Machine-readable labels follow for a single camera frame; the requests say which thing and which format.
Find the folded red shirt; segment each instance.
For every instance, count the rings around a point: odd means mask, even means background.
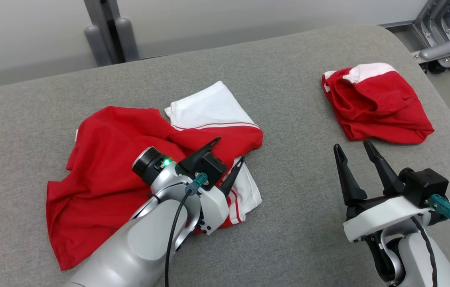
[[[213,154],[229,169],[234,158],[262,145],[253,123],[181,129],[156,109],[107,107],[84,120],[66,166],[70,174],[47,187],[48,235],[61,270],[90,256],[147,201],[150,188],[132,171],[144,149],[154,146],[180,161],[217,136]],[[224,226],[238,220],[229,218]]]
[[[434,132],[413,88],[388,64],[328,71],[322,88],[348,140],[420,144]]]

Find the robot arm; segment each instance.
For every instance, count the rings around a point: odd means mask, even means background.
[[[152,197],[90,256],[64,287],[151,287],[165,271],[167,243],[174,216],[169,259],[195,229],[210,235],[227,219],[226,196],[243,165],[242,158],[220,188],[227,167],[211,154],[214,139],[180,163],[148,147],[133,171],[150,186]]]
[[[434,269],[438,270],[438,285],[450,286],[450,263],[425,232],[425,227],[447,220],[433,212],[426,199],[432,194],[444,196],[448,181],[431,169],[416,173],[404,169],[397,176],[370,141],[365,141],[364,147],[383,183],[381,197],[367,198],[347,167],[342,148],[340,145],[334,147],[347,206],[347,221],[343,224],[347,239],[367,243],[385,285],[432,287]],[[388,240],[389,236],[399,237]],[[433,253],[435,267],[431,265],[430,252]]]

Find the white wall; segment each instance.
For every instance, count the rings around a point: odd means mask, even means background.
[[[140,56],[220,47],[340,24],[416,18],[427,0],[117,0]]]
[[[0,0],[0,84],[96,67],[83,0]]]
[[[411,21],[426,0],[117,0],[142,58],[339,24]],[[96,67],[83,0],[0,0],[0,85]]]

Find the teal connector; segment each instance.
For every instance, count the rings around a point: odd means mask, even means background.
[[[185,188],[185,192],[186,193],[190,193],[190,196],[194,195],[197,193],[198,189],[207,181],[207,174],[205,173],[200,173],[198,174],[198,176],[195,178],[195,180],[188,184],[187,187]]]
[[[440,195],[434,194],[425,203],[450,220],[450,201],[442,198]]]

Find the gray fabric surface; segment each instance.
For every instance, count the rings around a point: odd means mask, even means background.
[[[46,182],[61,180],[74,132],[108,106],[155,107],[222,80],[264,131],[247,163],[262,204],[244,223],[192,236],[174,286],[381,286],[366,244],[349,243],[332,147],[360,185],[381,182],[349,142],[320,87],[324,71],[387,62],[414,87],[436,131],[421,145],[376,141],[392,167],[431,167],[450,180],[450,111],[405,47],[380,27],[337,27],[143,60],[0,87],[0,287],[59,286],[45,223]],[[450,261],[450,223],[430,227]]]

